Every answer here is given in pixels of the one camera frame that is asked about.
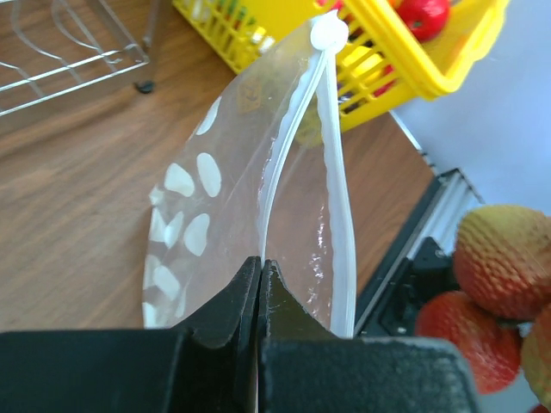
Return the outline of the toy strawberry bunch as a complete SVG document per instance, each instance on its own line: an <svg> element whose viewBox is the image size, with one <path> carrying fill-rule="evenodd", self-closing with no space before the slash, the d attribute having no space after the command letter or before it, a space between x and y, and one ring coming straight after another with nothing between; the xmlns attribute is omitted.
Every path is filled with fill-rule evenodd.
<svg viewBox="0 0 551 413"><path fill-rule="evenodd" d="M550 410L550 217L526 206L484 205L460 220L452 256L458 289L419 311L415 333L453 343L479 393L523 374Z"/></svg>

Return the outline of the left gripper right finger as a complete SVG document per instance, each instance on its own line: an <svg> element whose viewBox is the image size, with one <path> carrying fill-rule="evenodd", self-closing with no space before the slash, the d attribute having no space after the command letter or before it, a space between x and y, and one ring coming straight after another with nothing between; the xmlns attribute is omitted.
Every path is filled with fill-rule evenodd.
<svg viewBox="0 0 551 413"><path fill-rule="evenodd" d="M422 337L339 338L287 289L275 261L258 293L261 412L478 412L459 350Z"/></svg>

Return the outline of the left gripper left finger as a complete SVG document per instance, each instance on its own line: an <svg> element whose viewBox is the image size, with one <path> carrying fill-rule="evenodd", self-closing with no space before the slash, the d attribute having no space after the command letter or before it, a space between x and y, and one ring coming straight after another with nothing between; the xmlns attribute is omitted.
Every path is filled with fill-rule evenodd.
<svg viewBox="0 0 551 413"><path fill-rule="evenodd" d="M252 412L261 260L181 323L1 335L4 412Z"/></svg>

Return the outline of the polka dot zip bag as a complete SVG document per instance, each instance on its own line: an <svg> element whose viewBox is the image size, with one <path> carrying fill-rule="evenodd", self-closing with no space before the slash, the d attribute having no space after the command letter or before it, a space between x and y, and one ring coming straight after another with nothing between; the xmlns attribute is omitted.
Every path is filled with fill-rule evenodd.
<svg viewBox="0 0 551 413"><path fill-rule="evenodd" d="M220 292L247 257L350 337L356 246L337 106L335 12L296 28L235 77L150 193L142 315L168 328Z"/></svg>

